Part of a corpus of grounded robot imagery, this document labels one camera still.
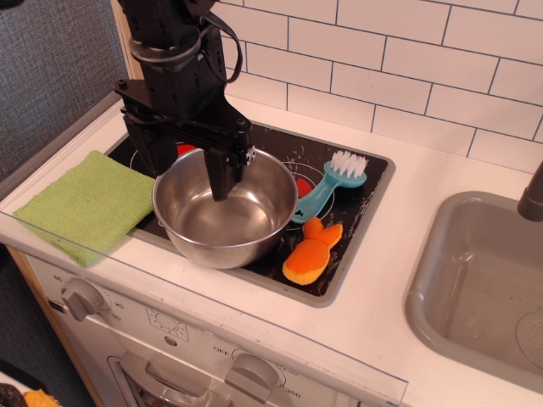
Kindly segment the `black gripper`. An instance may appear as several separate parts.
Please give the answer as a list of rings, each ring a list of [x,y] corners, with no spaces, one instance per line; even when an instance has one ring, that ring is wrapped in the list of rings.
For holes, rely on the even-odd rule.
[[[224,201],[251,162],[250,123],[225,98],[223,47],[199,44],[183,50],[130,46],[142,80],[115,84],[125,103],[132,144],[154,177],[177,160],[176,141],[202,148],[212,196]]]

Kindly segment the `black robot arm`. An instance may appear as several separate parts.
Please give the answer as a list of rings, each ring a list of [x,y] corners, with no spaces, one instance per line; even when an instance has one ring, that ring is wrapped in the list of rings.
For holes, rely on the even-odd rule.
[[[153,176],[176,160],[176,143],[204,152],[213,198],[222,201],[254,158],[251,123],[225,96],[243,60],[227,75],[222,35],[237,36],[211,1],[123,1],[129,48],[141,80],[119,80],[128,135]]]

